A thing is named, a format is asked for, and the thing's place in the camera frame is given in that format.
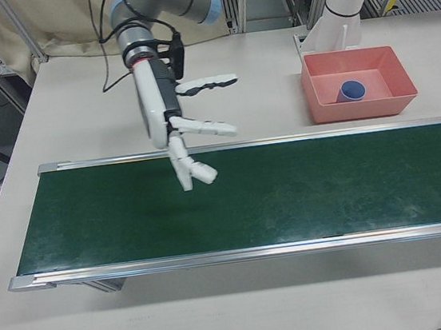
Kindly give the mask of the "robot hand white grey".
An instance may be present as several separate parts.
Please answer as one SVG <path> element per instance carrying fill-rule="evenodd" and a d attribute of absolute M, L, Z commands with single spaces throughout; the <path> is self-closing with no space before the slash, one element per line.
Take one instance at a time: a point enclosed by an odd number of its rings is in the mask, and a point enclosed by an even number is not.
<path fill-rule="evenodd" d="M 235 74 L 196 79 L 180 84 L 162 60 L 141 59 L 132 66 L 141 114 L 154 147 L 165 149 L 183 190 L 193 188 L 192 179 L 211 184 L 217 170 L 193 160 L 185 146 L 185 133 L 234 136 L 228 123 L 197 121 L 182 117 L 179 96 L 194 96 L 203 89 L 226 87 L 237 81 Z"/>

